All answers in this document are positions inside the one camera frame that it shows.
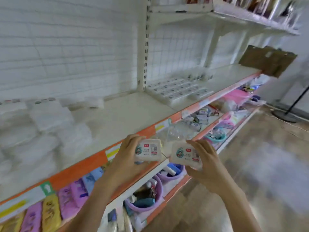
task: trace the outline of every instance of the stand base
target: stand base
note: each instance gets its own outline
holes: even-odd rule
[[[290,122],[290,123],[297,122],[297,119],[290,113],[286,115],[284,111],[280,111],[280,110],[275,110],[275,111],[272,111],[271,113],[280,120]]]

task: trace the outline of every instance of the tiled floor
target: tiled floor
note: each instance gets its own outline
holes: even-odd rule
[[[246,193],[263,231],[309,231],[309,133],[262,110],[221,152],[220,159]],[[233,230],[221,198],[192,179],[143,230],[152,231]]]

